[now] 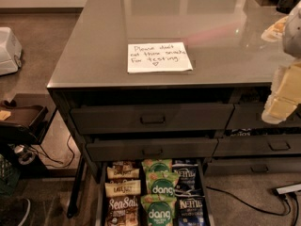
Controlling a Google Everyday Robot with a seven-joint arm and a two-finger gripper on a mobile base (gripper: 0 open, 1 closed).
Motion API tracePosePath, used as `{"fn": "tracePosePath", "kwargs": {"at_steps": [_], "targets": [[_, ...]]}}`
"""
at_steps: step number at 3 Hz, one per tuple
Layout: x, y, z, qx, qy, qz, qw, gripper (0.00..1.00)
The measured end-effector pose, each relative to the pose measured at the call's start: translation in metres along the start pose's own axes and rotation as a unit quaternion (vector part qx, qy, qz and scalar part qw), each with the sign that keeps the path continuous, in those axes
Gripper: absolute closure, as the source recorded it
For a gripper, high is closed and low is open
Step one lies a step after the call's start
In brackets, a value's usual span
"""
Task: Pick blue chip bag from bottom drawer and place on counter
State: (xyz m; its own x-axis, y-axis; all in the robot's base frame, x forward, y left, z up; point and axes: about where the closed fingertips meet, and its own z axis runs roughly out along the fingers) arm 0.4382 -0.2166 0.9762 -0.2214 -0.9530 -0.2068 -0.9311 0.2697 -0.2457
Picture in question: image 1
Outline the white and yellow gripper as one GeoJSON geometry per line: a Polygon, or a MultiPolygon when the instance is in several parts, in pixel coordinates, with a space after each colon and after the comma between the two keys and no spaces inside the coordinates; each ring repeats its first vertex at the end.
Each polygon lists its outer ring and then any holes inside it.
{"type": "Polygon", "coordinates": [[[301,104],[301,60],[280,66],[274,74],[261,119],[270,124],[286,121],[301,104]]]}

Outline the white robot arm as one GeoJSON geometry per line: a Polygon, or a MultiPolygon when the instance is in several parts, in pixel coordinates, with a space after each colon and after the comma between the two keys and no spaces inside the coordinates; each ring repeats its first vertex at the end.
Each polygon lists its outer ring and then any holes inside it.
{"type": "Polygon", "coordinates": [[[265,29],[261,38],[270,42],[281,41],[283,51],[294,58],[291,65],[280,66],[275,71],[271,94],[261,113],[263,121],[279,124],[301,104],[301,2],[288,16],[265,29]]]}

